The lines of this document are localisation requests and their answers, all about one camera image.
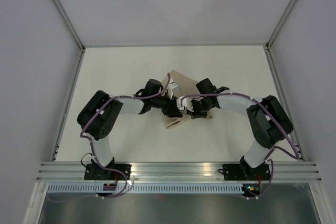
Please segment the beige cloth napkin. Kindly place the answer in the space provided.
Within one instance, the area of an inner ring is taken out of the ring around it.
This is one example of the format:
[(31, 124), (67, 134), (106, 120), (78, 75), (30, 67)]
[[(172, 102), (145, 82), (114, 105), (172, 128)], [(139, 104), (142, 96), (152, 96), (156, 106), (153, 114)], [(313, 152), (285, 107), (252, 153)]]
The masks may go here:
[[(173, 95), (177, 98), (188, 95), (188, 94), (197, 94), (199, 93), (196, 87), (196, 80), (193, 80), (175, 70), (170, 72), (171, 79), (180, 87), (179, 90), (173, 91)], [(191, 116), (187, 114), (186, 111), (182, 112), (181, 118), (168, 118), (167, 116), (161, 116), (165, 128), (170, 130), (174, 127), (180, 126), (183, 123), (191, 120)]]

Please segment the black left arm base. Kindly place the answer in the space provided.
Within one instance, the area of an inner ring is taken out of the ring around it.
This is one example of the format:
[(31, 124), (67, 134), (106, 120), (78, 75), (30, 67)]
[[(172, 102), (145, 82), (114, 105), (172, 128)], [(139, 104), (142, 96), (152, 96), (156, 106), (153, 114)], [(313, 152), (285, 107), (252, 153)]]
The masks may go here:
[[(131, 175), (131, 164), (115, 164), (113, 169), (124, 173), (127, 179)], [(124, 176), (118, 172), (100, 168), (96, 163), (86, 165), (84, 180), (118, 180), (123, 181)]]

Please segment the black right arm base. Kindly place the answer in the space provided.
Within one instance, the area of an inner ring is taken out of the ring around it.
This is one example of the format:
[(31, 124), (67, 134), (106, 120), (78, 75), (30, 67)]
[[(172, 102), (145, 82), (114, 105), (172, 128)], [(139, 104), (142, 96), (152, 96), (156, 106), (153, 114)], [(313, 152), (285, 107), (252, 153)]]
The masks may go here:
[(218, 172), (224, 176), (225, 181), (264, 181), (271, 178), (269, 165), (265, 163), (257, 168), (243, 164), (223, 164)]

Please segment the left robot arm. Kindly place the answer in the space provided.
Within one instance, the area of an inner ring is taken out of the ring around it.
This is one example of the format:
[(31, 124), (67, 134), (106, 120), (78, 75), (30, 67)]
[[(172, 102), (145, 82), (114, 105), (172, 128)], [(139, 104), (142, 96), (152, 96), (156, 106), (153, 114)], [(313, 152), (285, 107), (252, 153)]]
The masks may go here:
[(168, 118), (181, 118), (173, 92), (180, 87), (172, 79), (166, 85), (149, 79), (145, 87), (134, 95), (109, 95), (99, 90), (77, 117), (81, 127), (80, 137), (89, 140), (96, 173), (104, 180), (114, 176), (114, 156), (109, 134), (120, 114), (145, 114), (152, 108), (159, 109)]

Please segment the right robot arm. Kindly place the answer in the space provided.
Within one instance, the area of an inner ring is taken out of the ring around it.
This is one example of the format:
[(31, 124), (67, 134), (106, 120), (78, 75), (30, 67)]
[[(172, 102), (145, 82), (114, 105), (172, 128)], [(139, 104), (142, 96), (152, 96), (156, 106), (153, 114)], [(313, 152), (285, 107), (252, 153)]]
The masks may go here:
[(255, 140), (241, 157), (239, 172), (245, 179), (254, 178), (278, 142), (293, 131), (282, 105), (273, 95), (256, 99), (227, 87), (216, 88), (208, 78), (198, 82), (196, 88), (201, 96), (191, 99), (192, 110), (187, 113), (192, 119), (206, 118), (214, 108), (228, 109), (248, 118)]

